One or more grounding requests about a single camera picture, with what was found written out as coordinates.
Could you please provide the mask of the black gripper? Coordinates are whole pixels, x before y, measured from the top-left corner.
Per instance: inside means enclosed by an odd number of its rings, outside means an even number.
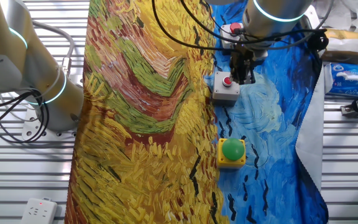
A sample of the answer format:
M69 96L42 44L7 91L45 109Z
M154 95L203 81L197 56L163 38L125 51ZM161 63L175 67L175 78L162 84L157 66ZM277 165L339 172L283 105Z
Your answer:
M231 69L231 80L239 84L245 83L245 69L250 68L254 53L248 49L235 49L231 52L229 67Z

